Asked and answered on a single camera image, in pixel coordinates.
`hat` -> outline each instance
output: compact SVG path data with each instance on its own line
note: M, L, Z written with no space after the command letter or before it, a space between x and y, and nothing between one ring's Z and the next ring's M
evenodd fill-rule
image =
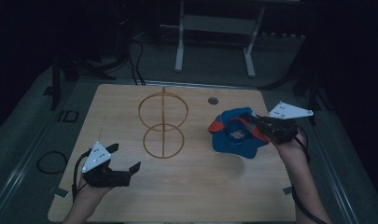
M249 107L235 108L224 111L211 123L208 132L212 134L212 147L215 151L253 159L259 147L269 144L255 124L240 118L245 113L256 116Z

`white bracket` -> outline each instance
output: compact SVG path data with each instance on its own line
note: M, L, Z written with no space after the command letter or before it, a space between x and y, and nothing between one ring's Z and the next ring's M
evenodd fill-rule
M296 119L312 116L312 110L303 109L294 105L288 105L283 102L279 104L269 113L271 118L275 119Z
M90 156L87 158L86 163L84 163L82 173L87 173L88 171L99 166L105 161L110 160L111 158L112 155L106 150L104 146L102 146L99 141L97 141L95 145L93 145L92 151L90 153Z

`human arm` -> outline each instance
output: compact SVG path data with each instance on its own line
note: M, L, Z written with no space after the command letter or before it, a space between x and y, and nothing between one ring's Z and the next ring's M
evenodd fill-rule
M96 207L104 198L104 196L112 190L112 188L95 188L86 183L81 177L78 183L78 193L75 201L70 208L69 213L63 220L63 224L81 224L92 216Z
M300 133L296 137L305 144L305 138ZM288 143L274 145L287 168L291 182L303 207L324 222L331 223L317 192L304 152L305 149L295 139ZM297 205L296 219L297 223L315 223Z

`wire hat stand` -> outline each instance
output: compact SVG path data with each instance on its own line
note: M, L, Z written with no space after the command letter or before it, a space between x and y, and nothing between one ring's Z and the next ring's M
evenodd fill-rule
M148 125L144 121L143 116L142 116L142 106L143 106L144 102L146 102L147 100L149 100L151 98L155 98L155 97L160 97L161 98L161 120L162 120L162 122L158 123L158 124L155 124L155 125ZM178 100L181 103L183 103L183 105L186 108L186 114L185 114L184 118L177 125L166 123L166 117L165 117L165 97L173 97L173 98L175 98L176 100ZM157 93L149 95L147 98L145 98L139 104L138 114L139 114L139 119L141 120L141 122L147 127L147 131L146 131L146 133L145 133L145 135L143 137L143 146L145 148L145 151L150 156L152 156L154 158L157 158L157 159L169 159L169 158L172 158L175 155L177 155L183 149L183 146L185 144L185 136L183 135L182 131L180 131L179 127L182 126L183 123L186 121L186 119L188 117L188 114L189 114L189 107L188 107L187 103L180 96L178 96L176 94L173 94L173 93L170 93L170 92L166 92L165 88L162 87L162 92L157 92ZM174 131L174 130L178 131L179 134L180 134L180 136L181 136L181 139L182 139L181 140L181 145L180 145L180 148L178 150L174 150L174 152L172 152L172 153L167 153L167 150L165 149L165 141L166 141L165 140L165 137L166 137L165 135L166 135L167 132ZM152 150L149 150L147 148L146 139L147 139L147 135L151 131L153 131L153 132L161 132L162 133L162 151L158 155L156 155L156 153L152 152Z

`wooden table top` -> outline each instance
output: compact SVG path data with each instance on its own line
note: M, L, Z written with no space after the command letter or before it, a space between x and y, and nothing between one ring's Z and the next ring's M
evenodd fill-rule
M69 190L79 156L99 140L105 147L119 143L110 168L126 171L141 161L140 171L128 188L111 190L89 221L109 222L248 222L293 221L294 202L283 192L290 186L285 165L271 145L261 147L250 160L218 153L212 148L208 126L217 115L237 107L251 107L267 115L259 91L165 87L188 105L187 119L178 130L165 132L165 154L182 150L169 159L157 159L145 151L143 139L148 127L138 113L149 95L162 92L160 86L101 85L92 101L66 167L61 189ZM208 103L218 99L217 105ZM185 104L164 97L164 122L177 126L186 115ZM162 123L161 97L143 102L141 117L148 126ZM149 131L146 148L161 153L162 132ZM51 221L62 221L72 205L56 196L49 210Z

